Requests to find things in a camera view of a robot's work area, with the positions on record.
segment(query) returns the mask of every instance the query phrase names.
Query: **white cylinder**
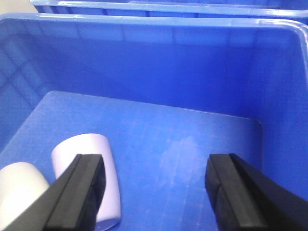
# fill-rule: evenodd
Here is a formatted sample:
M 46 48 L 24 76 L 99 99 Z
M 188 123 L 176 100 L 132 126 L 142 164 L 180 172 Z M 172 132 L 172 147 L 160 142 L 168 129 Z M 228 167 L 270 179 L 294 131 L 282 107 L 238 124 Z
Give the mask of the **white cylinder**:
M 106 188 L 96 222 L 101 231 L 107 230 L 121 219 L 119 185 L 108 139 L 100 134 L 87 133 L 73 136 L 58 144 L 51 154 L 56 178 L 67 169 L 77 154 L 101 154 L 103 157 Z
M 0 170 L 0 230 L 3 230 L 49 187 L 40 171 L 18 162 Z

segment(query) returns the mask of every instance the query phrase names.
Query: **white paper cup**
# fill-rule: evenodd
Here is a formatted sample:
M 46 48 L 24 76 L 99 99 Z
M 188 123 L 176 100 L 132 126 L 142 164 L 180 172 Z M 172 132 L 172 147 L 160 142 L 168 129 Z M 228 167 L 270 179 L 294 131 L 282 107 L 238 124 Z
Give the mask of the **white paper cup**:
M 56 178 L 61 176 L 77 154 L 101 154 L 103 157 L 106 188 L 96 222 L 100 230 L 107 230 L 121 219 L 119 185 L 108 139 L 100 134 L 87 133 L 73 136 L 58 144 L 51 154 Z
M 0 170 L 0 230 L 3 230 L 49 187 L 40 171 L 18 162 Z

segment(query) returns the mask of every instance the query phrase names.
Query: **bin floor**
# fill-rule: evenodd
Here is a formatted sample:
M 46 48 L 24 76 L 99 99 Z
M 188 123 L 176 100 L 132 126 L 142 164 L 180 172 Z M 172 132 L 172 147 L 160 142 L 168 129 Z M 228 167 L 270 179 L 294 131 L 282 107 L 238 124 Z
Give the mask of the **bin floor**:
M 27 161 L 53 182 L 53 148 L 92 132 L 108 137 L 114 155 L 122 204 L 115 231 L 216 231 L 204 188 L 208 155 L 237 153 L 261 166 L 256 120 L 52 91 L 5 147 L 0 167 Z

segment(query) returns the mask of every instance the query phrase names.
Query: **black robotic claw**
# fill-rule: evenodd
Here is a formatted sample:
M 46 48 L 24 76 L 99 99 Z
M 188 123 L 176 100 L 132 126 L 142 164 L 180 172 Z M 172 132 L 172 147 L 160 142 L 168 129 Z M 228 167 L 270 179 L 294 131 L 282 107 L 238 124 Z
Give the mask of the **black robotic claw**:
M 210 155 L 205 188 L 220 231 L 308 231 L 308 202 L 235 154 Z
M 105 184 L 102 156 L 78 154 L 62 176 L 5 231 L 92 231 Z

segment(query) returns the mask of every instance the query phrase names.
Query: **blue crate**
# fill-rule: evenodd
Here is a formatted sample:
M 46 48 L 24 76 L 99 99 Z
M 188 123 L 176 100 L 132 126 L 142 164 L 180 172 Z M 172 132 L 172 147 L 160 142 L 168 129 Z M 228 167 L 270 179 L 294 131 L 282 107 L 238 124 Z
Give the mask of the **blue crate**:
M 288 20 L 4 14 L 0 167 L 29 161 L 52 182 L 57 143 L 107 135 L 119 231 L 216 230 L 209 153 L 308 199 L 307 36 Z
M 30 1 L 40 13 L 188 18 L 273 18 L 296 20 L 308 24 L 308 1 L 306 0 Z

